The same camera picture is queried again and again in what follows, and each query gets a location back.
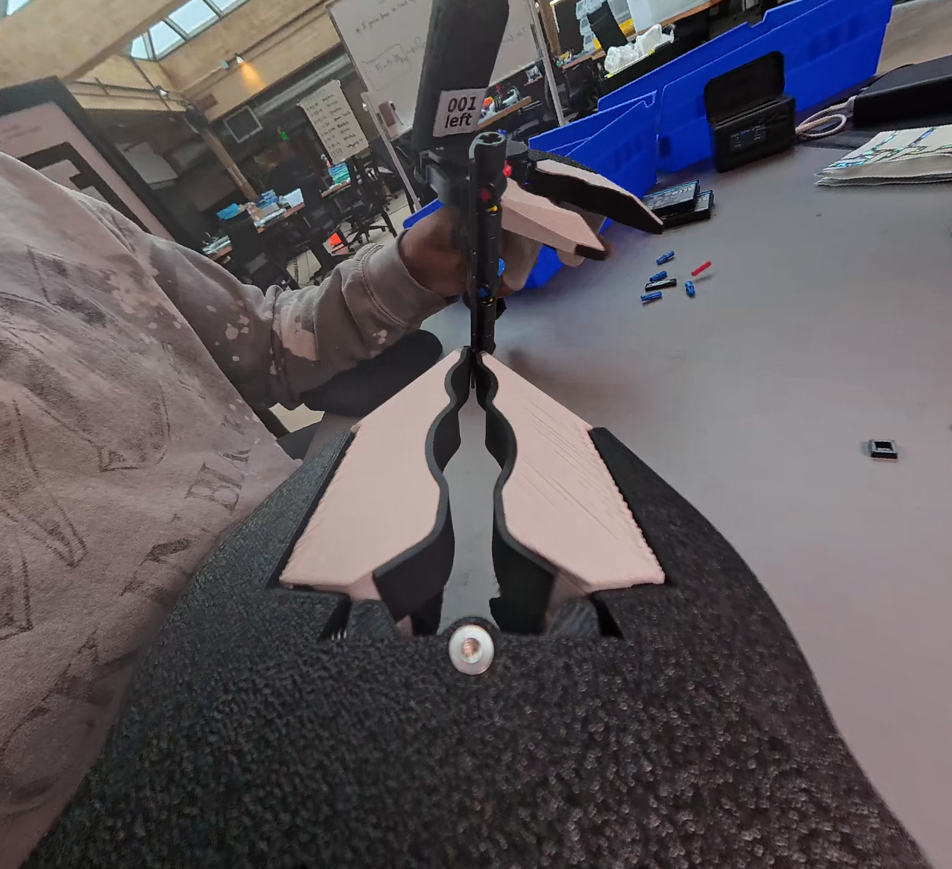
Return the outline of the whiteboard on stand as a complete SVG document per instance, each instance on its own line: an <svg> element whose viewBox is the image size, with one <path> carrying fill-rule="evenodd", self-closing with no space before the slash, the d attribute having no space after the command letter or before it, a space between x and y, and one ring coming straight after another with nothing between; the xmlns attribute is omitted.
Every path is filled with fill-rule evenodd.
<svg viewBox="0 0 952 869"><path fill-rule="evenodd" d="M412 125L433 0L333 0L328 14L373 103L388 102ZM491 84L539 57L527 0L508 0L509 15Z"/></svg>

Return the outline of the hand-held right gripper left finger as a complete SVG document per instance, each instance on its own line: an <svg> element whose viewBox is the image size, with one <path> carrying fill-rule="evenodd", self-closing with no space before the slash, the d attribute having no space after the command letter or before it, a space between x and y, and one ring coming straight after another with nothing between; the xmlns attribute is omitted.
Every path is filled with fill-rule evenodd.
<svg viewBox="0 0 952 869"><path fill-rule="evenodd" d="M470 374L456 350L356 423L280 586L380 601L407 634L436 634L455 552L445 470Z"/></svg>

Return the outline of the person's grey sweatshirt torso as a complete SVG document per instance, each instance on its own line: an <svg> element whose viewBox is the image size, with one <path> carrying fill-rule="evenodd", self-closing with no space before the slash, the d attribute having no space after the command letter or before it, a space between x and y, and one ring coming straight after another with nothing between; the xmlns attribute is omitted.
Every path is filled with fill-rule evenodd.
<svg viewBox="0 0 952 869"><path fill-rule="evenodd" d="M276 290L2 156L2 867L54 827L158 627L294 469L235 389Z"/></svg>

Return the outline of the black power adapter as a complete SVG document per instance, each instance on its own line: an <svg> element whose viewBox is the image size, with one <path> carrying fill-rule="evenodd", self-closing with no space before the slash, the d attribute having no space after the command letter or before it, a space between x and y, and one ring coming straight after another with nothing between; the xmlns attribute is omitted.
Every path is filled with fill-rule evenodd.
<svg viewBox="0 0 952 869"><path fill-rule="evenodd" d="M951 115L951 56L900 66L855 97L852 125L866 129Z"/></svg>

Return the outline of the holographic sticker sheet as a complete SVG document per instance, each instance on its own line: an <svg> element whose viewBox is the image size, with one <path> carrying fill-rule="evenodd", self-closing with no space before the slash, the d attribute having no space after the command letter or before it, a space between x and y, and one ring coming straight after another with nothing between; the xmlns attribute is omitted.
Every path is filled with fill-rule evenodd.
<svg viewBox="0 0 952 869"><path fill-rule="evenodd" d="M951 125L877 134L816 175L827 187L925 185L951 181Z"/></svg>

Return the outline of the grey desk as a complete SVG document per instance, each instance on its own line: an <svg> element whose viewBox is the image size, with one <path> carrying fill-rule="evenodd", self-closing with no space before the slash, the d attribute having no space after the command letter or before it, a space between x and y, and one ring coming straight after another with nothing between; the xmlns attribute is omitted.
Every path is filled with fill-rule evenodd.
<svg viewBox="0 0 952 869"><path fill-rule="evenodd" d="M715 185L695 301L636 307L648 244L506 358L645 464L673 589L622 637L503 640L454 681L327 646L314 867L886 867L863 776L950 867L950 194L816 188L807 148ZM870 458L890 439L898 460ZM845 857L836 856L843 844Z"/></svg>

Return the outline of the person's left forearm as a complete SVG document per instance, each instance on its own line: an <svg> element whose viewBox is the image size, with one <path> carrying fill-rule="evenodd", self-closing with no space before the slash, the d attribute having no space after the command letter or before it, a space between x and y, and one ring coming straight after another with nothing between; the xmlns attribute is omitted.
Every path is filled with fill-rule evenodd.
<svg viewBox="0 0 952 869"><path fill-rule="evenodd" d="M448 303L405 268L398 238L372 244L320 285L267 292L179 244L140 234L147 269L243 398L292 409L309 390L372 360Z"/></svg>

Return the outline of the white flip chart paper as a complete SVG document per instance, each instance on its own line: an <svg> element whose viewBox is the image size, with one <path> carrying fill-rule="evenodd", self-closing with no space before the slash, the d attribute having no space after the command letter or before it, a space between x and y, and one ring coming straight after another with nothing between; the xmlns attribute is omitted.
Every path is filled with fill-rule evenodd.
<svg viewBox="0 0 952 869"><path fill-rule="evenodd" d="M331 79L297 104L316 132L330 163L344 163L369 151L368 138L339 79Z"/></svg>

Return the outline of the person's left hand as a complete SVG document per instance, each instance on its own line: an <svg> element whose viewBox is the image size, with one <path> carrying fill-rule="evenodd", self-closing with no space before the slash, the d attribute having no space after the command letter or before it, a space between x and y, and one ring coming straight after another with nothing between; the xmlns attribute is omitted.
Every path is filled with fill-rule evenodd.
<svg viewBox="0 0 952 869"><path fill-rule="evenodd" d="M451 303L470 286L468 234L460 211L443 206L402 232L398 253L413 280Z"/></svg>

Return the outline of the black open hard case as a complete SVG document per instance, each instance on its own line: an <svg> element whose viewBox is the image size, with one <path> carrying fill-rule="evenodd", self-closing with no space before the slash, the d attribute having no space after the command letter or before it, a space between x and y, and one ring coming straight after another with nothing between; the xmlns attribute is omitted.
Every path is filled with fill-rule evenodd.
<svg viewBox="0 0 952 869"><path fill-rule="evenodd" d="M778 155L795 143L796 102L785 91L778 51L709 80L704 104L719 173Z"/></svg>

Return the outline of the black brick beam with pins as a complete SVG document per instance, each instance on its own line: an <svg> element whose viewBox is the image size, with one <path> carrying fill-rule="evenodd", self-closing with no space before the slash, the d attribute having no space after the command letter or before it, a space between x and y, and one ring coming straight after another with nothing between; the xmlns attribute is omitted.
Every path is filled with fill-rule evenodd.
<svg viewBox="0 0 952 869"><path fill-rule="evenodd" d="M490 386L483 359L495 350L497 299L506 191L506 137L477 135L470 147L468 232L470 235L470 385L480 404Z"/></svg>

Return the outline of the blue plastic bin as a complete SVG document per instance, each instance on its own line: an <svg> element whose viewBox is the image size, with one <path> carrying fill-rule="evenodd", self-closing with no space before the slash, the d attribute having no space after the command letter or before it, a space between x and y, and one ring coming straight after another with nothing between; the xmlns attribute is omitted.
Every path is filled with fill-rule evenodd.
<svg viewBox="0 0 952 869"><path fill-rule="evenodd" d="M599 113L643 97L653 110L658 170L711 158L708 82L769 53L782 56L784 89L804 110L873 77L894 0L793 0L686 52L599 103Z"/></svg>
<svg viewBox="0 0 952 869"><path fill-rule="evenodd" d="M493 131L484 124L480 126L477 135L483 132ZM602 114L598 112L564 128L543 132L538 137L530 138L528 142L506 137L507 181L514 181L529 192L531 149L578 161L638 196L640 200L657 179L656 137L649 99L638 100L625 109L615 108ZM581 214L602 241L602 231L609 224L627 227L580 209L569 208L567 205L558 206ZM500 296L547 283L558 269L568 267L560 262L554 251L539 247L536 255L530 254L528 268L506 268L502 257L503 247L504 232L501 243Z"/></svg>

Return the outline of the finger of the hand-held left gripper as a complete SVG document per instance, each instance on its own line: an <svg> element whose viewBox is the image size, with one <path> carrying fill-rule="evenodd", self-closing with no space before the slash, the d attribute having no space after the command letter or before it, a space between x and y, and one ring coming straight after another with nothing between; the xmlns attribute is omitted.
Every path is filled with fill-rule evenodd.
<svg viewBox="0 0 952 869"><path fill-rule="evenodd" d="M644 233L663 232L663 220L638 196L567 157L531 149L530 192Z"/></svg>
<svg viewBox="0 0 952 869"><path fill-rule="evenodd" d="M554 251L569 267L609 256L609 248L581 214L532 194L514 181L507 183L502 195L502 225L506 268L528 268L530 254L536 255L539 247Z"/></svg>

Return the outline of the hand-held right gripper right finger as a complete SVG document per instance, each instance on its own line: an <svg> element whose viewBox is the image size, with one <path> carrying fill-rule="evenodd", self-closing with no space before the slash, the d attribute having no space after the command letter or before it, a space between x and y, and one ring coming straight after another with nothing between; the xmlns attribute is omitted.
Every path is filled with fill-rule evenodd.
<svg viewBox="0 0 952 869"><path fill-rule="evenodd" d="M542 635L565 604L664 584L593 437L601 430L489 354L476 356L476 392L499 467L490 611L500 631Z"/></svg>

